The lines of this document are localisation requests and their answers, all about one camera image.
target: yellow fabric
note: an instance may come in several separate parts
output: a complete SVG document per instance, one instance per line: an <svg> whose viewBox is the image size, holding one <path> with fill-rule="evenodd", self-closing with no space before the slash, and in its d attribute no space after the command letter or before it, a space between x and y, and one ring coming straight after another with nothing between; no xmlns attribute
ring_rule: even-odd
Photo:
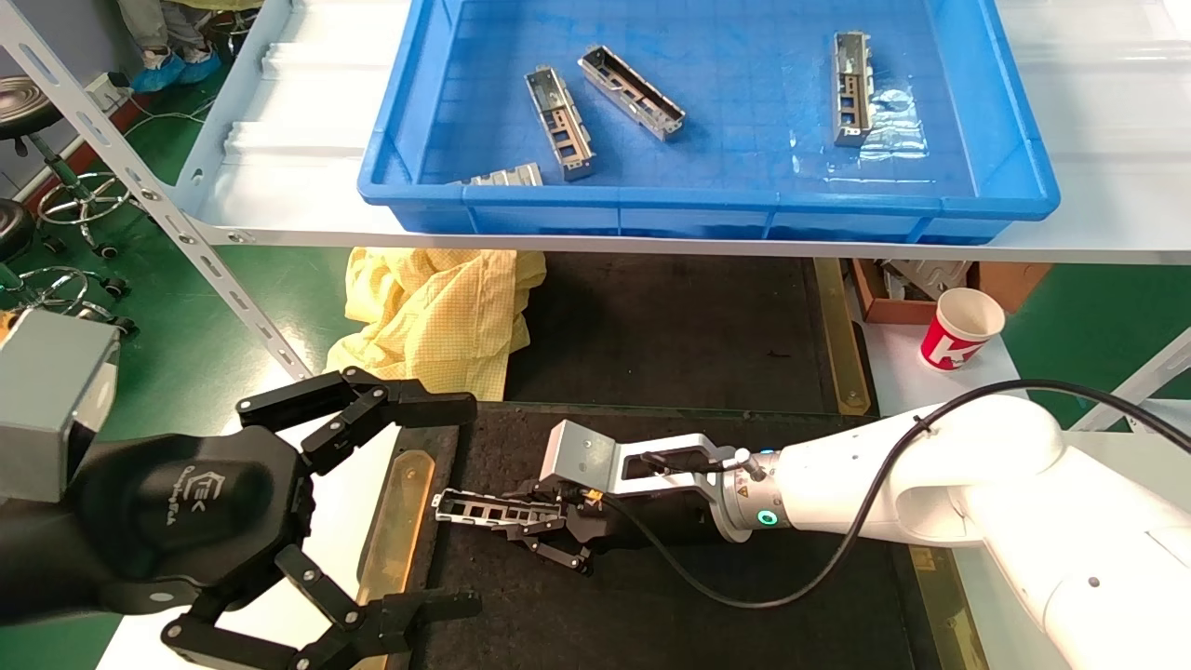
<svg viewBox="0 0 1191 670"><path fill-rule="evenodd" d="M541 251L355 248L347 317L367 323L328 355L382 380L500 401L509 355L529 345L522 311L545 278Z"/></svg>
<svg viewBox="0 0 1191 670"><path fill-rule="evenodd" d="M174 0L175 2L194 7L195 10L208 10L211 12L243 12L255 10L264 4L264 0Z"/></svg>

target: robotic arm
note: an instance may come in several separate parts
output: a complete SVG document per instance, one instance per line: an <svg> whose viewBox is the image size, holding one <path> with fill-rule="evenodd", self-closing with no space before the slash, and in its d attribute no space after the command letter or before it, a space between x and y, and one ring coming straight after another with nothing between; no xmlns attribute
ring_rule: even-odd
<svg viewBox="0 0 1191 670"><path fill-rule="evenodd" d="M729 543L771 530L846 534L891 450L935 409L756 455L704 436L617 444L562 422L538 480L507 500L448 490L435 501L437 519L491 526L581 571L591 570L593 552L623 537L626 514L655 540L681 540L699 519ZM1191 516L1067 446L1041 407L1011 396L960 406L918 436L881 481L861 537L987 547L1072 668L1183 663ZM660 502L680 500L640 521ZM605 514L607 507L621 514ZM555 549L568 541L584 549Z"/></svg>
<svg viewBox="0 0 1191 670"><path fill-rule="evenodd" d="M301 552L326 475L389 424L475 418L469 394L428 394L348 369L247 399L231 436L91 442L114 393L116 330L26 312L0 350L0 625L189 605L162 641L211 668L349 670L409 651L419 624L472 616L472 591L387 595L357 606ZM45 355L62 374L39 380ZM276 432L331 417L295 451ZM330 621L301 650L216 627L282 577Z"/></svg>

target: red paper cup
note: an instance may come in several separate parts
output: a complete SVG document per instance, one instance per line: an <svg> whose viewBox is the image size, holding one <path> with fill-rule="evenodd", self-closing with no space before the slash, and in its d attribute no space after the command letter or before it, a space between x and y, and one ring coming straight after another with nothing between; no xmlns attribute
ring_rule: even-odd
<svg viewBox="0 0 1191 670"><path fill-rule="evenodd" d="M952 288L935 302L922 359L935 370L959 370L1005 326L1005 309L975 288Z"/></svg>

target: power outlet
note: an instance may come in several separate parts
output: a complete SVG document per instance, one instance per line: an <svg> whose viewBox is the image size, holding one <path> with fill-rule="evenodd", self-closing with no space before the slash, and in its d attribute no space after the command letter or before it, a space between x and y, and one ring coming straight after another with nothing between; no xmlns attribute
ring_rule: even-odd
<svg viewBox="0 0 1191 670"><path fill-rule="evenodd" d="M116 107L124 102L125 99L125 90L117 88L112 83L112 80L108 79L107 73L96 76L95 81L87 86L87 94L95 101L95 106L106 114L116 111Z"/></svg>

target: blue shoe cover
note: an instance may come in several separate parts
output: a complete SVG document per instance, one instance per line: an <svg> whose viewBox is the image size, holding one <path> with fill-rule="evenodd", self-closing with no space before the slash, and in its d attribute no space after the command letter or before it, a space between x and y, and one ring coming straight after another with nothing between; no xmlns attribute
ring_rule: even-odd
<svg viewBox="0 0 1191 670"><path fill-rule="evenodd" d="M132 90L136 93L156 93L170 83L177 81L186 69L186 63L177 54L170 54L169 58L157 69L145 68L132 80Z"/></svg>
<svg viewBox="0 0 1191 670"><path fill-rule="evenodd" d="M223 65L219 61L219 54L216 54L214 50L211 51L211 57L201 63L187 63L186 61L182 63L182 74L177 77L179 83L198 83L213 75Z"/></svg>

